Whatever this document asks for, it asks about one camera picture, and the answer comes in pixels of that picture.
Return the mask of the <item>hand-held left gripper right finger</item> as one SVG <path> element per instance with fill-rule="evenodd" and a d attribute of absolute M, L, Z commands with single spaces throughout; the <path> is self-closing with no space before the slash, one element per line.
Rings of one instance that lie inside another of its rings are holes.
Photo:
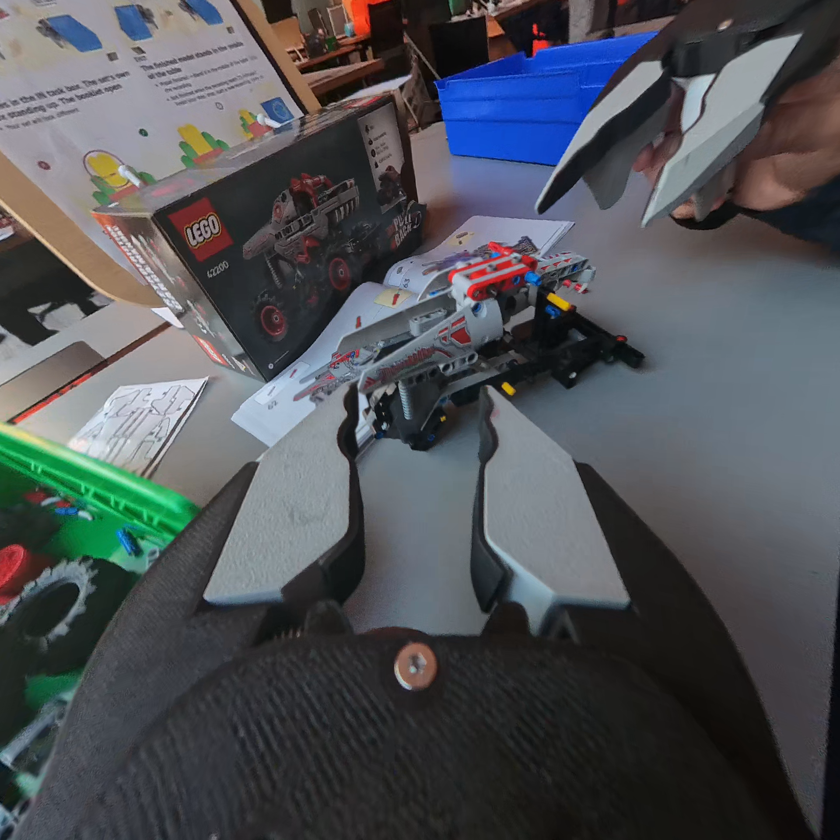
<path fill-rule="evenodd" d="M 478 420 L 469 571 L 480 610 L 517 603 L 534 635 L 568 606 L 626 610 L 631 597 L 572 456 L 494 387 L 480 388 Z"/>

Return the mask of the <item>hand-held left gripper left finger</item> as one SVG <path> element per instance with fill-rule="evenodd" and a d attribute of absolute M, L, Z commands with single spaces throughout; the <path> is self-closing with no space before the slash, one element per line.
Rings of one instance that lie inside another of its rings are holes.
<path fill-rule="evenodd" d="M 365 567 L 359 395 L 341 385 L 260 458 L 206 585 L 218 606 L 346 602 Z"/>

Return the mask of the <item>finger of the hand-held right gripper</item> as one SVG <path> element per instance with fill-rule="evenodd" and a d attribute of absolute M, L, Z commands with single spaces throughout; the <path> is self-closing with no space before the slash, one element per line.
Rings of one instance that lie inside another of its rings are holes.
<path fill-rule="evenodd" d="M 616 71 L 596 98 L 535 204 L 546 213 L 579 181 L 601 209 L 625 192 L 641 150 L 661 133 L 669 113 L 667 48 L 643 47 Z"/>
<path fill-rule="evenodd" d="M 643 226 L 688 201 L 698 221 L 722 208 L 735 181 L 734 161 L 760 129 L 762 98 L 801 38 L 801 32 L 770 38 L 720 70 L 674 77 L 683 91 L 681 140 L 659 173 Z"/>

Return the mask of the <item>green plastic bin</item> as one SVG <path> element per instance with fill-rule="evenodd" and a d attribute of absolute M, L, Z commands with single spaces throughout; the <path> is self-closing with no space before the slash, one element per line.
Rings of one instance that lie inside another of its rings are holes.
<path fill-rule="evenodd" d="M 2 423 L 1 530 L 2 508 L 37 487 L 159 541 L 160 554 L 197 514 L 172 490 Z"/>

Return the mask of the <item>grey red lego truck model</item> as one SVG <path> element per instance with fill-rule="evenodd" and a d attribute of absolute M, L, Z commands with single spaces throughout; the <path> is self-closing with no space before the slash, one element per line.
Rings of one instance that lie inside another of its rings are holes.
<path fill-rule="evenodd" d="M 597 362 L 637 370 L 646 358 L 626 336 L 562 296 L 585 294 L 594 277 L 582 255 L 543 258 L 491 242 L 487 256 L 457 262 L 404 311 L 345 335 L 318 386 L 330 394 L 354 384 L 373 438 L 426 451 L 446 407 L 475 402 L 485 385 L 512 395 L 547 375 L 570 390 Z"/>

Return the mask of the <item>pile of loose lego pieces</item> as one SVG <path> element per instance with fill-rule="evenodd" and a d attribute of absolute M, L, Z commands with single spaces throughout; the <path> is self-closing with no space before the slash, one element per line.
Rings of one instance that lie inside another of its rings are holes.
<path fill-rule="evenodd" d="M 91 557 L 141 576 L 161 552 L 159 541 L 39 487 L 2 508 L 1 536 L 1 548 L 19 543 L 48 556 L 49 567 Z M 1 665 L 2 838 L 13 835 L 44 778 L 87 664 L 61 675 L 29 677 L 2 676 Z"/>

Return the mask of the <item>lego sticker sheet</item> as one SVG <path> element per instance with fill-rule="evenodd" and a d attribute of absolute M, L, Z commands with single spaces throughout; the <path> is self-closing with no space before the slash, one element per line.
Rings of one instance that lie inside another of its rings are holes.
<path fill-rule="evenodd" d="M 149 479 L 208 379 L 125 385 L 68 442 L 69 449 Z"/>

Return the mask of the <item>open lego instruction booklet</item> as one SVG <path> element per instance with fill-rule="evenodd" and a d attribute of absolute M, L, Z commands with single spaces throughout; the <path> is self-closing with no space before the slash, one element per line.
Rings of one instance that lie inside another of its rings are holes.
<path fill-rule="evenodd" d="M 307 398 L 296 402 L 295 395 L 315 382 L 345 335 L 393 313 L 403 314 L 434 279 L 446 275 L 460 260 L 487 253 L 492 241 L 523 254 L 546 257 L 559 251 L 562 237 L 573 225 L 570 220 L 470 217 L 435 248 L 394 264 L 382 283 L 368 281 L 353 290 L 314 344 L 242 403 L 232 415 L 233 423 L 265 446 L 272 446 L 314 409 Z"/>

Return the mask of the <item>black lego tire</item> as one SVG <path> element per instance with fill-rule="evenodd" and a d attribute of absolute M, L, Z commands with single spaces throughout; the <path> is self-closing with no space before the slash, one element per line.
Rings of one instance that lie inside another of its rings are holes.
<path fill-rule="evenodd" d="M 2 609 L 2 676 L 83 668 L 140 576 L 109 560 L 63 560 Z"/>

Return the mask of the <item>red lego wheel hub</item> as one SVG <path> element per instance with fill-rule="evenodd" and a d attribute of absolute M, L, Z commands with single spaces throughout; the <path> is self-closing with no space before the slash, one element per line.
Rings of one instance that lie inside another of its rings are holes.
<path fill-rule="evenodd" d="M 49 557 L 19 543 L 1 549 L 1 599 L 18 595 L 27 583 L 36 579 L 47 567 Z"/>

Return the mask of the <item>black lego truck box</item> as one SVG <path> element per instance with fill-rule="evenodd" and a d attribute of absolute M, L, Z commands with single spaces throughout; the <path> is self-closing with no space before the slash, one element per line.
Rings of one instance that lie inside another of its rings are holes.
<path fill-rule="evenodd" d="M 92 213 L 209 360 L 268 382 L 424 239 L 396 92 L 269 129 Z"/>

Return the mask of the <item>person's right hand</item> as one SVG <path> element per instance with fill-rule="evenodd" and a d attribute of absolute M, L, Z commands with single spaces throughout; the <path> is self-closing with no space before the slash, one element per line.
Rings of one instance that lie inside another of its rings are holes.
<path fill-rule="evenodd" d="M 766 212 L 800 202 L 839 174 L 839 58 L 792 86 L 737 159 L 725 201 Z"/>

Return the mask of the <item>blue plastic bin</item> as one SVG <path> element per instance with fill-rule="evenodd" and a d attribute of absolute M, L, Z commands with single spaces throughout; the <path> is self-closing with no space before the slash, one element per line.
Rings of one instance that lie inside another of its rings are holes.
<path fill-rule="evenodd" d="M 436 82 L 450 153 L 557 165 L 613 73 L 654 36 L 521 52 Z"/>

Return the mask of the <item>wooden workbench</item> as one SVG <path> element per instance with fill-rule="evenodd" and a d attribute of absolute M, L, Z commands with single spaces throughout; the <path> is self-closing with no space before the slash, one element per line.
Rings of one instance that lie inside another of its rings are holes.
<path fill-rule="evenodd" d="M 292 63 L 316 98 L 357 84 L 367 86 L 385 69 L 383 58 L 374 55 L 370 38 L 360 35 L 340 38 L 336 50 L 321 56 L 303 59 L 297 53 L 297 57 Z"/>

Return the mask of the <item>cardboard poster board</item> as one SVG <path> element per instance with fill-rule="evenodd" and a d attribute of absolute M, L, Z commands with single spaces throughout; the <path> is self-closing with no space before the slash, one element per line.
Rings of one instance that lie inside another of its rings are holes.
<path fill-rule="evenodd" d="M 160 307 L 93 211 L 318 100 L 257 2 L 1 7 L 3 211 L 95 290 Z"/>

